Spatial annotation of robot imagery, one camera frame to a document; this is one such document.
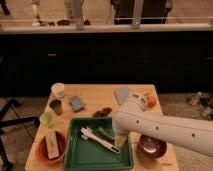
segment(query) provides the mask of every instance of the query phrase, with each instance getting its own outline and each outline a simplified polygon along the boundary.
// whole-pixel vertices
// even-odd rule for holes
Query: red bowl
[[[39,142],[36,151],[35,151],[35,156],[38,161],[44,163],[44,164],[54,164],[57,162],[60,162],[63,160],[64,154],[65,154],[65,149],[66,149],[66,138],[64,135],[60,134],[59,132],[56,131],[56,137],[58,140],[58,147],[59,147],[59,152],[60,156],[54,159],[49,159],[48,154],[47,154],[47,146],[46,146],[46,140],[45,136],[41,139]]]

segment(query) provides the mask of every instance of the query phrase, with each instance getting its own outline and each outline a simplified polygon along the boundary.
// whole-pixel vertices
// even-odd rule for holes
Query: orange object
[[[148,96],[147,97],[147,102],[148,102],[148,108],[152,108],[156,105],[156,98],[154,96]]]
[[[58,140],[58,147],[60,151],[60,155],[57,158],[54,159],[49,159],[48,158],[48,153],[47,153],[47,145],[46,145],[46,140],[45,136],[41,139],[39,142],[36,151],[35,151],[35,156],[38,161],[44,163],[44,164],[53,164],[57,163],[63,160],[64,154],[65,154],[65,149],[66,149],[66,138],[64,135],[62,135],[59,132],[56,132],[57,140]]]

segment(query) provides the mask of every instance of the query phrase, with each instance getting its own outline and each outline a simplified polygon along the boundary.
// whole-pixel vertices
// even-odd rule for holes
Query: small cup
[[[53,115],[49,112],[44,112],[40,117],[39,120],[42,124],[44,124],[48,128],[52,128],[54,126],[54,119]]]
[[[51,91],[57,99],[62,99],[65,96],[64,88],[65,86],[63,83],[55,83],[52,85]]]
[[[54,110],[57,115],[61,115],[63,113],[63,108],[61,101],[58,99],[52,100],[49,104],[50,108]]]

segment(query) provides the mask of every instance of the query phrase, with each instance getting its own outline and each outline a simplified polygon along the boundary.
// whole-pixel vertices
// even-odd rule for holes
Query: tripod
[[[39,119],[37,117],[28,117],[28,118],[22,118],[22,119],[2,121],[3,117],[5,116],[5,114],[7,113],[9,108],[11,107],[11,105],[13,105],[14,107],[19,107],[21,104],[17,100],[11,99],[11,100],[8,101],[8,103],[0,111],[0,134],[1,135],[4,133],[4,131],[1,128],[8,127],[8,126],[11,126],[11,125],[16,125],[16,124],[21,124],[21,123],[24,123],[24,122],[34,121],[35,126],[36,127],[39,126],[40,122],[39,122]],[[3,160],[2,171],[10,171],[11,168],[13,167],[13,164],[7,158],[7,155],[6,155],[2,140],[1,140],[1,136],[0,136],[0,155],[1,155],[1,158]]]

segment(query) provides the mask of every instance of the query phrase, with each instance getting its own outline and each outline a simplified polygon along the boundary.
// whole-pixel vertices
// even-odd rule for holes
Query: wooden table
[[[55,125],[53,128],[47,128],[44,125],[40,125],[35,137],[35,141],[30,150],[25,170],[27,171],[62,171],[63,162],[53,164],[53,165],[44,165],[35,158],[35,149],[41,140],[41,138],[50,130],[58,130],[59,132],[67,135],[68,125],[70,119],[76,117],[91,117],[94,112],[101,110],[104,107],[111,107],[113,110],[110,114],[112,116],[119,105],[114,95],[115,88],[128,87],[132,92],[138,92],[141,94],[153,95],[157,98],[157,104],[154,108],[150,109],[150,112],[153,112],[157,115],[162,115],[162,110],[160,103],[157,97],[157,93],[154,85],[77,85],[77,84],[66,84],[65,85],[65,94],[66,96],[62,99],[62,106],[64,112],[62,115],[57,116],[54,114]],[[71,106],[69,104],[69,99],[71,96],[79,96],[84,103],[85,109],[78,113],[73,113]],[[51,112],[49,108],[49,102],[53,100],[54,97],[51,94],[45,108],[45,112]],[[178,171],[178,164],[176,161],[176,156],[173,150],[173,146],[168,144],[166,154],[156,160],[150,159],[141,155],[140,157],[136,154],[136,146],[140,134],[132,132],[130,134],[131,145],[134,159],[134,171]]]

